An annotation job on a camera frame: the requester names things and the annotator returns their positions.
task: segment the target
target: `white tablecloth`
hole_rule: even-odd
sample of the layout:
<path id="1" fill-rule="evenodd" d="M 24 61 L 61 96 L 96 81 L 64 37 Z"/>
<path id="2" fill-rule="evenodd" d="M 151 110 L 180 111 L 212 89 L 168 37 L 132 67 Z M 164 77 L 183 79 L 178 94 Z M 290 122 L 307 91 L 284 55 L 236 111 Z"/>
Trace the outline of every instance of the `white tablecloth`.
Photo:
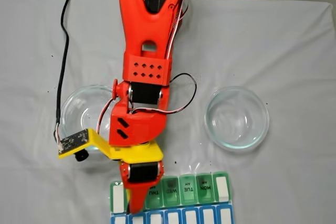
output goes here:
<path id="1" fill-rule="evenodd" d="M 0 223 L 109 223 L 115 162 L 59 160 L 53 139 L 65 37 L 65 0 L 0 0 Z M 236 223 L 336 220 L 336 36 L 327 3 L 191 0 L 178 32 L 173 75 L 198 92 L 158 137 L 166 174 L 229 172 Z M 121 80 L 118 0 L 71 0 L 62 101 L 88 84 Z M 170 108 L 192 85 L 172 85 Z M 211 94 L 245 86 L 265 103 L 270 127 L 257 150 L 230 154 L 203 128 Z"/>

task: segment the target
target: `yellow mount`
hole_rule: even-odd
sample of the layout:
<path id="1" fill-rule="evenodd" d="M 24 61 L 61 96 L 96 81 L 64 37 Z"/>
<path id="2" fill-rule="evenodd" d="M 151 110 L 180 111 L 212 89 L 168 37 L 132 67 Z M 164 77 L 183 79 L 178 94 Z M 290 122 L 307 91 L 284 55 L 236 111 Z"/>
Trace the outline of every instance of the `yellow mount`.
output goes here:
<path id="1" fill-rule="evenodd" d="M 163 159 L 163 154 L 155 140 L 127 147 L 111 146 L 92 128 L 88 128 L 88 141 L 85 144 L 59 154 L 58 158 L 64 158 L 91 145 L 97 147 L 109 159 L 120 159 L 128 164 L 159 162 Z"/>

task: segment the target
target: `glass bowl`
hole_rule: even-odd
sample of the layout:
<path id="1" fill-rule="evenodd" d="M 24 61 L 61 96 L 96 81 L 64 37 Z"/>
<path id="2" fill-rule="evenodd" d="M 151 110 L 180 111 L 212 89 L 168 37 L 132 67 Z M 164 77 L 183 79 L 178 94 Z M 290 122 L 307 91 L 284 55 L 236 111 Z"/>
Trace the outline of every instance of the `glass bowl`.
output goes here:
<path id="1" fill-rule="evenodd" d="M 216 91 L 207 106 L 204 123 L 210 139 L 233 152 L 250 151 L 265 138 L 269 116 L 252 91 L 227 87 Z"/>
<path id="2" fill-rule="evenodd" d="M 87 128 L 96 130 L 100 112 L 111 97 L 112 89 L 101 85 L 85 86 L 72 93 L 62 107 L 60 137 L 64 138 Z M 99 135 L 105 140 L 109 139 L 110 115 L 115 103 L 111 102 L 101 121 Z"/>

